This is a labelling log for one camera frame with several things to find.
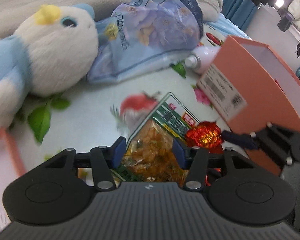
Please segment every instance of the snack package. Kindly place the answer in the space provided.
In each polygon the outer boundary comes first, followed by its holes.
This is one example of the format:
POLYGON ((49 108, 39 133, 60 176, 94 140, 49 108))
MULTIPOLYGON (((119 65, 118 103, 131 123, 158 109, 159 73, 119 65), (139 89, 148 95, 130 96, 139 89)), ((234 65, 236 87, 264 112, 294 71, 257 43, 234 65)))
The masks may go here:
POLYGON ((185 133, 198 123, 168 93, 131 135, 122 164, 115 171, 127 181, 174 181, 182 186, 188 171, 179 167, 172 153, 173 138, 185 140, 185 133))
POLYGON ((96 23, 98 56, 86 80, 116 83, 183 60, 203 36, 196 0, 132 0, 96 23))

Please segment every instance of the orange box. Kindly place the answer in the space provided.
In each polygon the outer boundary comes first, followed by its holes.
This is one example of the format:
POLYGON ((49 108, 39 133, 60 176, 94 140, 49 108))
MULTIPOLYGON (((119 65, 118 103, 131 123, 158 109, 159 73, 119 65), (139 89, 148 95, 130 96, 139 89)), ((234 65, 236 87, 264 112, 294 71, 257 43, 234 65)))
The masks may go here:
MULTIPOLYGON (((300 81, 268 45, 228 36, 197 83, 231 130, 251 133, 272 122, 300 132, 300 81)), ((274 174, 280 168, 261 150, 247 150, 274 174)))

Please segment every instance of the white plush toy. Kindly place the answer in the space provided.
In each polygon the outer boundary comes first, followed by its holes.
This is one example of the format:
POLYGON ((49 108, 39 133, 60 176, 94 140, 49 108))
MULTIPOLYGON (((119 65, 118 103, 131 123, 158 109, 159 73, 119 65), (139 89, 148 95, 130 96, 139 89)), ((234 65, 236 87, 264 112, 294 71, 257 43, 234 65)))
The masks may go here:
POLYGON ((76 84, 98 55, 93 8, 43 5, 0 40, 0 128, 8 127, 26 95, 42 97, 76 84))

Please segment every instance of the yellow tuft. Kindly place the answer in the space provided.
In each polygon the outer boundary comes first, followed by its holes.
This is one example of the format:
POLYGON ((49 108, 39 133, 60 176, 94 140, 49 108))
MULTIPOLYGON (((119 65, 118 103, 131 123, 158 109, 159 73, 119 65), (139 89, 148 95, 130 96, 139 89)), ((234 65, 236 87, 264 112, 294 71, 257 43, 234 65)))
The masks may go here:
POLYGON ((119 29, 116 24, 109 24, 104 32, 104 35, 109 38, 110 41, 114 41, 117 38, 119 29))
POLYGON ((44 4, 34 14, 35 23, 38 25, 53 24, 60 19, 61 10, 58 6, 44 4))

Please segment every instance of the red candy wrapper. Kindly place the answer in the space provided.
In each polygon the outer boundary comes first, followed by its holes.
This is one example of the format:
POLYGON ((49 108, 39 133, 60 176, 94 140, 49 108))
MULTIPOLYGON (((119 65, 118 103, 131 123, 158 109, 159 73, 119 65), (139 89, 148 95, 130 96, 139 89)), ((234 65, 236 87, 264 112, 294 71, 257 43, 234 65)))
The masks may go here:
POLYGON ((199 146, 207 149, 215 149, 223 142, 221 130, 215 122, 201 122, 190 129, 185 135, 189 147, 199 146))

